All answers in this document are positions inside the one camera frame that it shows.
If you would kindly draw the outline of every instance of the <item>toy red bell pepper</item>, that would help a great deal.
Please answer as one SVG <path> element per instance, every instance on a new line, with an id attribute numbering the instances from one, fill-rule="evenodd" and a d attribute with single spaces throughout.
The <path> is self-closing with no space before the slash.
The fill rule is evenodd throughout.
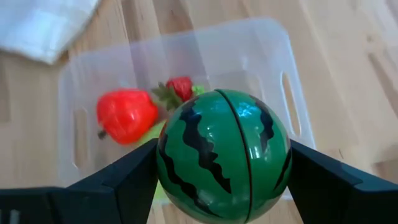
<path id="1" fill-rule="evenodd" d="M 157 107 L 149 94 L 137 89 L 106 93 L 98 100 L 96 112 L 103 127 L 98 137 L 102 139 L 108 134 L 123 145 L 140 139 L 157 118 Z"/>

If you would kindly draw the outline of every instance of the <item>wooden surface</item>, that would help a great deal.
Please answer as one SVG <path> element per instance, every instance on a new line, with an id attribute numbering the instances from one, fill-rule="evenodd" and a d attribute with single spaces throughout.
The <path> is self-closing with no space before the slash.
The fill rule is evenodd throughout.
<path id="1" fill-rule="evenodd" d="M 103 0 L 52 67 L 0 53 L 0 187 L 57 184 L 57 81 L 68 58 L 114 44 L 269 16 L 288 30 L 317 149 L 398 182 L 395 0 Z M 280 201 L 254 223 L 301 223 Z M 193 223 L 169 205 L 149 223 Z"/>

